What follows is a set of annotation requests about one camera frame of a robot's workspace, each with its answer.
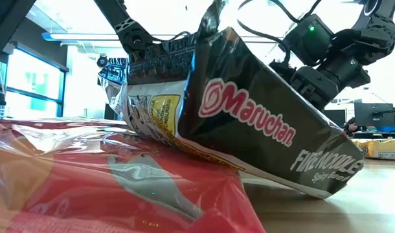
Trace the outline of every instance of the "white wall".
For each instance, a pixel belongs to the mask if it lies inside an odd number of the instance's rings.
[[[67,67],[69,72],[65,82],[63,116],[103,118],[106,94],[97,85],[100,69],[96,61],[70,46]]]

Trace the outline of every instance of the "window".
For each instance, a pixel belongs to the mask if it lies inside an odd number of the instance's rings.
[[[59,69],[15,49],[9,56],[6,75],[6,117],[62,116],[64,73]]]

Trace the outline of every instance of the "wall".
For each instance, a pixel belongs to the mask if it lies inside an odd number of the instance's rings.
[[[63,116],[103,118],[106,94],[97,85],[100,69],[96,61],[70,46],[67,67],[69,72],[65,82]]]
[[[11,41],[17,41],[26,47],[41,54],[43,60],[52,60],[63,66],[67,65],[67,46],[61,46],[60,42],[45,41],[42,33],[47,32],[31,20],[25,18],[17,28]]]

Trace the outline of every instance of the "table surface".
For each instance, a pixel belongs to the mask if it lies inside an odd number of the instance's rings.
[[[326,200],[242,174],[267,233],[395,233],[395,161],[365,160],[365,168]]]

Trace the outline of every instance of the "glass window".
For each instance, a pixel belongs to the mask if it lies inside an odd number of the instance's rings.
[[[61,78],[59,69],[26,52],[16,49],[9,56],[8,87],[59,99]]]
[[[55,118],[57,103],[18,93],[6,93],[5,117],[20,119]]]

